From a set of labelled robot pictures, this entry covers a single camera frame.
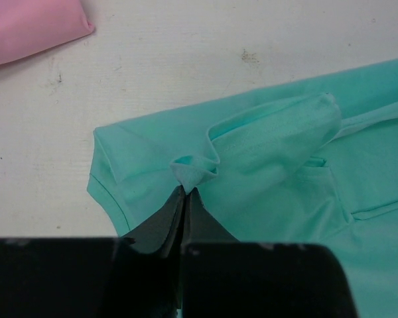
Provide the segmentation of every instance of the pink cloth corner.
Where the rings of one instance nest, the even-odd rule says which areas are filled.
[[[0,0],[0,64],[93,30],[79,0]]]

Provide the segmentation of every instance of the turquoise fabric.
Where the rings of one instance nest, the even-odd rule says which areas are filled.
[[[88,191],[123,235],[182,184],[240,240],[318,242],[363,318],[398,317],[398,60],[97,128]]]

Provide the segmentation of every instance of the white surface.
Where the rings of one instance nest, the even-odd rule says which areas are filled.
[[[94,35],[0,67],[0,236],[114,235],[95,127],[398,57],[398,0],[90,0]]]

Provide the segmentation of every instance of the teal cloth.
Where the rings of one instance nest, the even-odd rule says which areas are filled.
[[[398,318],[398,60],[94,131],[88,191],[123,235],[182,184],[240,240],[318,242],[363,318]]]

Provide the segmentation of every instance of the pink cloth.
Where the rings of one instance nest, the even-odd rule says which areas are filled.
[[[93,30],[79,0],[0,0],[0,64]]]

